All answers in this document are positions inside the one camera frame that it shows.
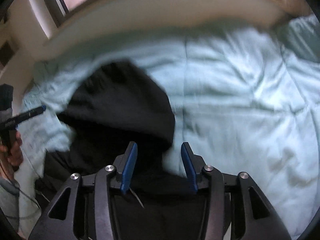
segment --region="wire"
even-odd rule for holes
[[[4,172],[4,174],[6,175],[7,178],[9,178],[9,176],[7,175],[7,173],[5,172],[1,162],[0,162],[0,168],[2,169],[2,171]],[[39,204],[37,203],[36,200],[34,200],[33,198],[31,198],[30,196],[28,196],[26,193],[24,193],[19,187],[17,187],[13,181],[11,181],[10,179],[8,179],[11,183],[11,185],[13,187],[15,187],[19,192],[21,192],[22,195],[24,195],[27,199],[29,199],[31,202],[33,202],[34,204],[37,205],[38,207],[38,210],[36,210],[34,213],[32,213],[31,215],[28,215],[28,216],[25,216],[25,217],[11,217],[11,216],[7,216],[5,215],[6,218],[9,218],[9,219],[14,219],[14,220],[27,220],[27,219],[31,219],[33,218],[38,212],[39,210],[41,210],[41,207],[39,206]]]
[[[50,202],[50,200],[39,190],[35,189],[36,194],[41,195],[46,201]]]
[[[141,200],[139,199],[138,195],[129,187],[129,190],[131,191],[132,195],[135,196],[135,198],[139,201],[140,205],[144,208],[144,205],[142,204]]]

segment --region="black cloth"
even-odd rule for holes
[[[197,239],[205,197],[186,195],[188,181],[162,170],[172,145],[175,119],[165,92],[129,62],[111,63],[86,79],[58,118],[76,130],[70,151],[47,153],[36,189],[52,199],[70,174],[96,173],[138,145],[130,193],[114,198],[122,240]],[[95,239],[93,194],[89,194],[89,236]],[[46,206],[44,198],[37,200]]]

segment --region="light blue bedsheet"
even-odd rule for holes
[[[185,174],[180,146],[187,141],[220,171],[247,171],[296,239],[320,205],[319,44],[320,25],[311,16],[272,32],[229,19],[79,45],[35,65],[35,86],[25,96],[23,110],[45,104],[47,111],[19,126],[23,152],[42,174],[45,150],[66,150],[73,137],[55,113],[102,64],[130,59],[164,88],[175,114],[165,169]],[[29,175],[30,182],[36,173]],[[33,193],[31,186],[22,185]],[[22,201],[20,211],[31,210]],[[28,235],[32,222],[23,223]]]

